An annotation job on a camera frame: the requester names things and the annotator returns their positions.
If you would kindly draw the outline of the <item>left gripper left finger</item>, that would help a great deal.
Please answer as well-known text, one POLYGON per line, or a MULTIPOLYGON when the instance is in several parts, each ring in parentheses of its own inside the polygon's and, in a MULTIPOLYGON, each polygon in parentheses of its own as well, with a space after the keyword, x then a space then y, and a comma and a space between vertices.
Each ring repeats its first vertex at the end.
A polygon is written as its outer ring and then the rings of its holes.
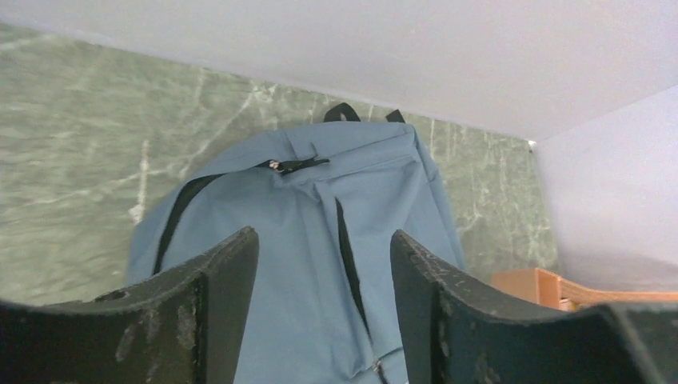
POLYGON ((259 241, 250 227, 93 301, 1 304, 4 383, 231 383, 259 241))

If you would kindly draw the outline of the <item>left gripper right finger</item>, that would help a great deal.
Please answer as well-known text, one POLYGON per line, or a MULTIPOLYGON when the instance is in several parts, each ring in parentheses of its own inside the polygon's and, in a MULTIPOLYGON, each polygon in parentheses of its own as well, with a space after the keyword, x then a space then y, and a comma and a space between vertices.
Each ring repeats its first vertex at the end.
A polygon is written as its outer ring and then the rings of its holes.
POLYGON ((500 292, 398 230, 390 245, 412 383, 674 383, 677 305, 567 313, 500 292))

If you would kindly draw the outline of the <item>blue-grey backpack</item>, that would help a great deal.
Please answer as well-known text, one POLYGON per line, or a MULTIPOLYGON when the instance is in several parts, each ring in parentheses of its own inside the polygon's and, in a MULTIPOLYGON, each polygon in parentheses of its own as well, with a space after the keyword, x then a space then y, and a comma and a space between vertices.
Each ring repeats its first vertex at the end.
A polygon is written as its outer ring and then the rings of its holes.
POLYGON ((219 154, 152 209, 127 282, 245 226, 260 242, 238 383, 406 383, 390 240, 403 230, 448 263, 464 255, 443 178, 400 114, 363 122, 340 104, 318 124, 219 154))

